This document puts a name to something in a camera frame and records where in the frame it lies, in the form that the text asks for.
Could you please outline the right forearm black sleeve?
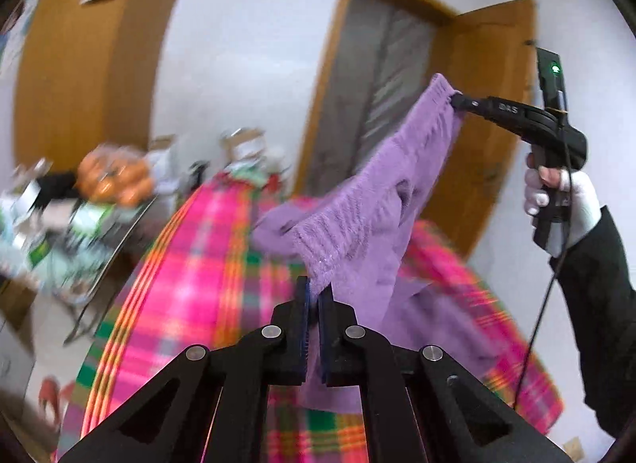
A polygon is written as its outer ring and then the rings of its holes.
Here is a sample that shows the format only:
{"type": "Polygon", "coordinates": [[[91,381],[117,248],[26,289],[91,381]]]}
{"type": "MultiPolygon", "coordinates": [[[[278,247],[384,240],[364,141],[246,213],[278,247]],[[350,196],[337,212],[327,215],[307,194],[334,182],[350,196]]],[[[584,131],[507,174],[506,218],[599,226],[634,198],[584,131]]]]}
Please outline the right forearm black sleeve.
{"type": "Polygon", "coordinates": [[[579,350],[584,402],[599,426],[619,436],[635,413],[635,290],[609,210],[571,247],[559,270],[579,350]]]}

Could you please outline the right hand white glove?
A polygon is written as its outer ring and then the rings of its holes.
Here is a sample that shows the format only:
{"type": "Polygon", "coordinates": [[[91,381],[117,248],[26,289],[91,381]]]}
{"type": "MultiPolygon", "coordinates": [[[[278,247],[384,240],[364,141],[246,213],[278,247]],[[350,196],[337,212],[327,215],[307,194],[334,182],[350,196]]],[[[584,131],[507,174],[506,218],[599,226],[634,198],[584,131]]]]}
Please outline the right hand white glove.
{"type": "Polygon", "coordinates": [[[526,163],[525,212],[533,219],[536,243],[559,258],[601,220],[596,189],[583,171],[544,167],[533,154],[526,163]]]}

